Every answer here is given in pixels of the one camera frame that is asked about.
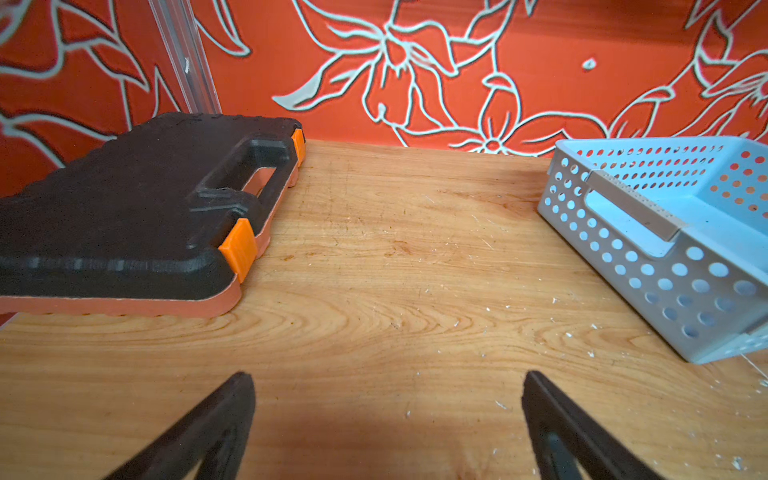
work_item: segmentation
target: light blue basket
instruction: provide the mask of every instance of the light blue basket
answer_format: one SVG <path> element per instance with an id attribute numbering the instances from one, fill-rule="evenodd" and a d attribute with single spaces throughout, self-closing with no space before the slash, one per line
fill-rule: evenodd
<path id="1" fill-rule="evenodd" d="M 689 362 L 768 346 L 768 146 L 564 140 L 539 213 Z"/>

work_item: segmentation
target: orange latch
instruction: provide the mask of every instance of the orange latch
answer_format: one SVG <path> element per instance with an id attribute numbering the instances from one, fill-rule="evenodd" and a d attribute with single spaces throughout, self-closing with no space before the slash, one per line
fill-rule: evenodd
<path id="1" fill-rule="evenodd" d="M 247 218 L 238 218 L 230 234 L 219 245 L 219 251 L 224 254 L 230 268 L 237 274 L 237 279 L 242 283 L 245 276 L 256 259 L 256 238 L 253 228 Z"/>
<path id="2" fill-rule="evenodd" d="M 299 166 L 301 167 L 301 164 L 304 162 L 304 157 L 306 156 L 304 132 L 301 131 L 301 128 L 297 128 L 293 131 L 291 138 L 293 139 L 293 145 L 296 146 L 296 156 L 299 158 Z"/>

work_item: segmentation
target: red wall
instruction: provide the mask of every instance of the red wall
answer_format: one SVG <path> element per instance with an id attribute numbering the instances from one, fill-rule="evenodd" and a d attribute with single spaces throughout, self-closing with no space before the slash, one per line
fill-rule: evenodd
<path id="1" fill-rule="evenodd" d="M 186 109 L 146 0 L 4 5 L 0 196 Z M 192 5 L 224 112 L 292 116 L 310 138 L 504 154 L 563 137 L 768 139 L 760 0 Z"/>
<path id="2" fill-rule="evenodd" d="M 4 5 L 0 197 L 155 114 L 184 107 L 147 2 Z"/>
<path id="3" fill-rule="evenodd" d="M 224 112 L 293 116 L 310 138 L 545 154 L 563 137 L 768 137 L 760 0 L 193 7 Z"/>

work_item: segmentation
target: black tool case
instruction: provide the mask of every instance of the black tool case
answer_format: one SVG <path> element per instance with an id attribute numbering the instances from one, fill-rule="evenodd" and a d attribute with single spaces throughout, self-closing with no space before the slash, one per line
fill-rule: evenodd
<path id="1" fill-rule="evenodd" d="M 289 118 L 135 127 L 0 199 L 0 313 L 228 311 L 304 151 Z"/>

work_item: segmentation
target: wooden tabletop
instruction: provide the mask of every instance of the wooden tabletop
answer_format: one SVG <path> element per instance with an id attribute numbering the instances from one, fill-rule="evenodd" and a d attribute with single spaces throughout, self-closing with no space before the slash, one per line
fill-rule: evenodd
<path id="1" fill-rule="evenodd" d="M 530 369 L 669 479 L 767 477 L 760 373 L 677 356 L 538 216 L 547 165 L 310 142 L 230 313 L 0 331 L 0 478 L 100 478 L 237 370 L 239 478 L 537 478 Z"/>

